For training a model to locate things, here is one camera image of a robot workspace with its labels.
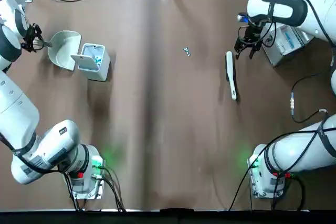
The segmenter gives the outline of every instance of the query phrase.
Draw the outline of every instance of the white dustpan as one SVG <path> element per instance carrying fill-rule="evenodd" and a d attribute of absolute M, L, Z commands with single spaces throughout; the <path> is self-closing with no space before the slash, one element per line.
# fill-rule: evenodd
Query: white dustpan
<path fill-rule="evenodd" d="M 49 59 L 53 64 L 73 71 L 75 61 L 70 55 L 78 53 L 82 36 L 75 31 L 59 31 L 50 42 L 44 41 L 44 46 L 48 47 Z"/>

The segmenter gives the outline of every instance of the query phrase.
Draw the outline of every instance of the brown tabletop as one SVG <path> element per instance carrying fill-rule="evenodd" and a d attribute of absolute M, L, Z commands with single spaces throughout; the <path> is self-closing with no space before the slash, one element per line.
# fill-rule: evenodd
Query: brown tabletop
<path fill-rule="evenodd" d="M 23 52 L 9 76 L 39 109 L 38 134 L 71 119 L 82 142 L 92 144 L 117 172 L 128 209 L 228 208 L 256 145 L 306 124 L 293 123 L 292 84 L 324 69 L 330 48 L 313 41 L 294 60 L 274 69 L 261 50 L 236 62 L 241 102 L 231 100 L 224 55 L 233 50 L 237 13 L 247 0 L 34 0 L 30 22 L 45 40 L 73 30 L 85 42 L 103 44 L 115 64 L 107 82 L 89 81 L 54 66 L 47 50 Z M 191 56 L 183 51 L 189 47 Z M 329 76 L 306 80 L 296 89 L 296 116 L 318 108 L 336 111 Z M 20 185 L 11 175 L 11 152 L 0 145 L 0 208 L 72 208 L 59 174 Z M 334 168 L 306 172 L 308 209 L 335 209 Z M 295 209 L 300 189 L 293 185 L 278 205 Z M 269 200 L 253 200 L 269 209 Z M 107 187 L 91 209 L 115 208 Z M 249 209 L 247 180 L 234 209 Z"/>

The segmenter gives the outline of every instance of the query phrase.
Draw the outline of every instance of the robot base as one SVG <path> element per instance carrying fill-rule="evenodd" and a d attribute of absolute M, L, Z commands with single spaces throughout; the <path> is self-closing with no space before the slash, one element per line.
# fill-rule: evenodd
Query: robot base
<path fill-rule="evenodd" d="M 253 155 L 247 160 L 248 167 L 258 157 L 259 153 L 265 146 L 265 144 L 260 144 L 256 147 Z M 268 171 L 264 161 L 264 154 L 261 154 L 258 157 L 254 163 L 254 166 L 255 167 L 251 168 L 248 172 L 252 195 L 259 199 L 273 198 L 277 177 Z M 275 193 L 276 198 L 283 195 L 284 185 L 285 179 L 281 178 Z"/>
<path fill-rule="evenodd" d="M 75 199 L 101 199 L 104 191 L 104 180 L 97 180 L 94 189 L 89 193 L 76 193 L 73 192 Z"/>

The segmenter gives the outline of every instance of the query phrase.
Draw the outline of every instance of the small screw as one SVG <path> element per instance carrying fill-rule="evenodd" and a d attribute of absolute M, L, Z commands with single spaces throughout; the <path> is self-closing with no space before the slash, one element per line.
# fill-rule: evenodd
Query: small screw
<path fill-rule="evenodd" d="M 191 54 L 190 54 L 190 52 L 189 52 L 188 47 L 183 48 L 183 50 L 187 53 L 188 57 L 190 57 Z"/>

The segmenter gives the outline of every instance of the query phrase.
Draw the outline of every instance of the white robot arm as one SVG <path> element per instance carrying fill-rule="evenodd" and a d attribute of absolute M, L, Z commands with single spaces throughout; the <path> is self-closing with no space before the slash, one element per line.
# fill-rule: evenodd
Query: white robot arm
<path fill-rule="evenodd" d="M 260 33 L 265 23 L 278 22 L 297 27 L 322 40 L 336 42 L 336 0 L 308 0 L 316 11 L 321 24 L 329 38 L 323 33 L 313 9 L 306 0 L 249 0 L 247 12 L 240 13 L 238 20 L 248 23 L 244 39 L 238 38 L 235 50 L 237 56 L 246 47 L 252 47 L 253 53 L 260 49 L 262 39 Z M 336 74 L 334 66 L 331 67 L 331 86 L 336 91 Z M 320 126 L 316 123 L 303 131 L 316 131 Z M 336 127 L 336 115 L 329 117 L 323 129 Z M 336 164 L 336 133 L 334 131 L 319 134 L 311 142 L 304 156 L 298 160 L 303 150 L 309 144 L 314 133 L 291 134 L 271 144 L 265 151 L 265 144 L 258 145 L 253 155 L 248 159 L 248 165 L 254 161 L 254 167 L 249 171 L 253 194 L 257 198 L 279 197 L 284 193 L 285 178 L 278 180 L 277 174 L 284 170 L 297 173 L 303 170 L 317 169 Z"/>
<path fill-rule="evenodd" d="M 0 18 L 4 21 L 4 25 L 12 31 L 9 34 L 5 27 L 2 27 L 2 31 L 0 31 L 2 33 L 0 35 L 0 49 L 2 50 L 0 51 L 0 70 L 4 70 L 17 59 L 17 50 L 21 50 L 21 48 L 28 52 L 40 50 L 41 48 L 34 48 L 34 40 L 43 41 L 43 37 L 39 26 L 31 25 L 27 21 L 24 9 L 15 0 L 0 0 Z M 18 49 L 16 41 L 14 42 L 12 39 L 13 34 L 22 41 L 19 43 L 20 49 Z"/>
<path fill-rule="evenodd" d="M 38 110 L 5 74 L 21 55 L 22 47 L 35 51 L 34 39 L 43 40 L 39 27 L 28 24 L 14 0 L 0 0 L 0 14 L 5 22 L 0 24 L 0 141 L 13 152 L 13 177 L 29 184 L 57 166 L 70 176 L 77 199 L 101 198 L 103 180 L 96 178 L 103 174 L 104 163 L 97 149 L 80 143 L 78 128 L 70 120 L 38 136 Z"/>
<path fill-rule="evenodd" d="M 77 198 L 98 198 L 101 181 L 92 175 L 103 174 L 103 159 L 95 147 L 80 144 L 76 124 L 65 120 L 38 136 L 38 110 L 2 71 L 0 98 L 0 141 L 13 152 L 13 177 L 29 184 L 57 166 L 70 175 Z"/>

